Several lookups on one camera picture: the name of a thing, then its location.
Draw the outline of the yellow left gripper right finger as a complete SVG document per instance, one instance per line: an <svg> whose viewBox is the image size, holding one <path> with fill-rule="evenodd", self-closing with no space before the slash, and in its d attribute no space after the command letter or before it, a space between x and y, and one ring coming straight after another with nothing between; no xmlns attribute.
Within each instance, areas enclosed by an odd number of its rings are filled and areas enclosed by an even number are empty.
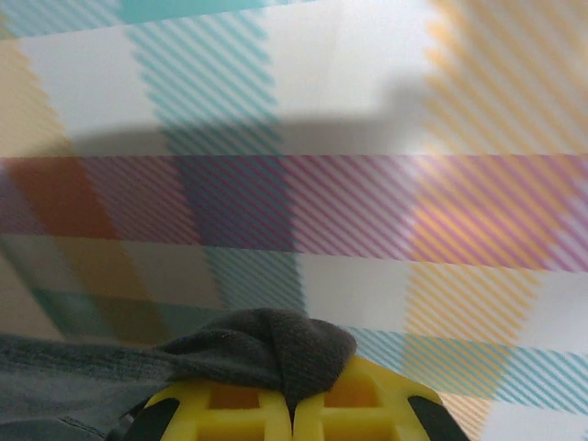
<svg viewBox="0 0 588 441"><path fill-rule="evenodd" d="M440 396L354 356L330 390L301 401L292 441L469 441Z"/></svg>

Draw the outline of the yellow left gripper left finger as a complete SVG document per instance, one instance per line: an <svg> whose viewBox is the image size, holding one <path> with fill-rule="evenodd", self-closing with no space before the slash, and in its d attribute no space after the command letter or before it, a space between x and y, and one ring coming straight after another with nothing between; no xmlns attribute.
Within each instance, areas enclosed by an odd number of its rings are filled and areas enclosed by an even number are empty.
<svg viewBox="0 0 588 441"><path fill-rule="evenodd" d="M292 428L278 392L185 380L153 395L123 441L292 441Z"/></svg>

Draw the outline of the black t-shirt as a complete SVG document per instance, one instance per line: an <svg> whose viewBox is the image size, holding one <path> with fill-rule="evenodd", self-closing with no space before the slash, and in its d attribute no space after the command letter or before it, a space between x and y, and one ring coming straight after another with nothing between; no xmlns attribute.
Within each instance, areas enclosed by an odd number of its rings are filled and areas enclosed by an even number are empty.
<svg viewBox="0 0 588 441"><path fill-rule="evenodd" d="M0 441L121 441L181 379L280 392L294 410L329 390L356 351L347 331L292 311L237 311L153 348L0 334Z"/></svg>

